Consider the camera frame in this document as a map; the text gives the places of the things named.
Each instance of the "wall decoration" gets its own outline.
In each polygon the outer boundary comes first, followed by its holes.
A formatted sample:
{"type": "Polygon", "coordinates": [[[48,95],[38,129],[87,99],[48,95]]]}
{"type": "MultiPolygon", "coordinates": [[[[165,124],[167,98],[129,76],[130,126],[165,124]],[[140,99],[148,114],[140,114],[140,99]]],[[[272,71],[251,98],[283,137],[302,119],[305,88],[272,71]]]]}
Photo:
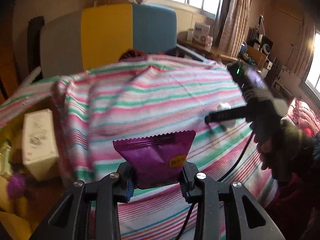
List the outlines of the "wall decoration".
{"type": "Polygon", "coordinates": [[[288,69],[286,66],[283,66],[281,71],[282,72],[287,72],[289,74],[289,76],[292,74],[292,71],[290,69],[288,69]]]}

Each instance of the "bed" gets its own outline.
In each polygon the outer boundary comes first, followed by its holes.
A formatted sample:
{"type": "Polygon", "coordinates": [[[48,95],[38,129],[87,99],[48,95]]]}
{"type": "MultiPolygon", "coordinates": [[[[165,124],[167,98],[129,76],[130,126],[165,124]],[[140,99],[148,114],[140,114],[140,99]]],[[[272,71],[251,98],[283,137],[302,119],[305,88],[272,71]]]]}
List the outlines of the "bed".
{"type": "Polygon", "coordinates": [[[292,100],[287,118],[310,137],[314,137],[320,130],[319,116],[301,98],[292,100]]]}
{"type": "MultiPolygon", "coordinates": [[[[19,90],[1,106],[0,126],[47,97],[52,98],[59,118],[57,126],[61,125],[61,131],[56,131],[61,176],[75,176],[86,183],[116,171],[124,161],[114,150],[113,140],[181,130],[196,131],[187,160],[218,179],[237,160],[251,134],[249,124],[242,119],[228,130],[219,123],[209,129],[204,123],[205,115],[216,110],[220,102],[232,107],[245,104],[228,71],[215,61],[148,55],[43,80],[19,90]]],[[[224,181],[241,181],[266,206],[277,184],[270,170],[262,171],[260,166],[252,141],[224,181]]],[[[179,185],[171,185],[137,189],[130,203],[119,204],[118,209],[123,240],[162,240],[177,236],[189,204],[179,185]]],[[[193,239],[196,210],[182,239],[193,239]]],[[[225,238],[223,225],[221,238],[225,238]]]]}

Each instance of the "cardboard box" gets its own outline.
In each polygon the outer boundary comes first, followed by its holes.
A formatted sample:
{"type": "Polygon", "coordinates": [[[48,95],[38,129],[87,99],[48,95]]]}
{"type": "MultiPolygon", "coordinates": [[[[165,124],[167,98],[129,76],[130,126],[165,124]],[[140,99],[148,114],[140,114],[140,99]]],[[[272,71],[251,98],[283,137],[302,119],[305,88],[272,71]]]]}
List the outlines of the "cardboard box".
{"type": "Polygon", "coordinates": [[[210,26],[204,23],[195,23],[192,42],[205,45],[205,41],[209,35],[210,26]]]}
{"type": "Polygon", "coordinates": [[[59,176],[56,139],[50,109],[25,114],[22,135],[23,165],[38,181],[59,176]]]}

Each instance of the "chair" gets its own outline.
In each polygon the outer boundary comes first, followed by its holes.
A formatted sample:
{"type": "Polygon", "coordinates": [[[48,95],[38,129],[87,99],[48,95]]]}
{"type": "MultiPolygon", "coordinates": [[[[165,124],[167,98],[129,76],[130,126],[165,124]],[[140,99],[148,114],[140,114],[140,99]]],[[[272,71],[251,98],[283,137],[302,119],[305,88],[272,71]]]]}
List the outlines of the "chair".
{"type": "Polygon", "coordinates": [[[69,75],[115,63],[129,49],[150,54],[176,55],[184,51],[197,60],[204,57],[177,45],[174,10],[151,4],[113,4],[69,13],[44,26],[29,22],[29,70],[40,62],[44,78],[69,75]],[[37,54],[34,39],[39,39],[37,54]]]}

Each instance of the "windowsill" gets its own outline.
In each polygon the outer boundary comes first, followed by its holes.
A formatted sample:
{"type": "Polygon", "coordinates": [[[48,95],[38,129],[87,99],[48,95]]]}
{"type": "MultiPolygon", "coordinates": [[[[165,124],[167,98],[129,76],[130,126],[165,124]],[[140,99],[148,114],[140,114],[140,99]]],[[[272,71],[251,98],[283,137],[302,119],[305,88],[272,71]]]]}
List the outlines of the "windowsill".
{"type": "Polygon", "coordinates": [[[316,108],[318,108],[318,111],[320,111],[320,93],[314,90],[310,82],[308,80],[305,82],[301,80],[299,88],[310,98],[316,108]]]}
{"type": "Polygon", "coordinates": [[[146,3],[163,5],[163,6],[168,6],[168,7],[174,8],[174,9],[185,10],[185,11],[192,12],[195,14],[201,14],[201,15],[203,15],[207,18],[213,19],[213,20],[216,17],[212,13],[209,13],[209,12],[201,10],[197,7],[193,7],[191,5],[180,3],[180,2],[175,2],[175,1],[170,1],[170,0],[148,0],[146,3]]]}

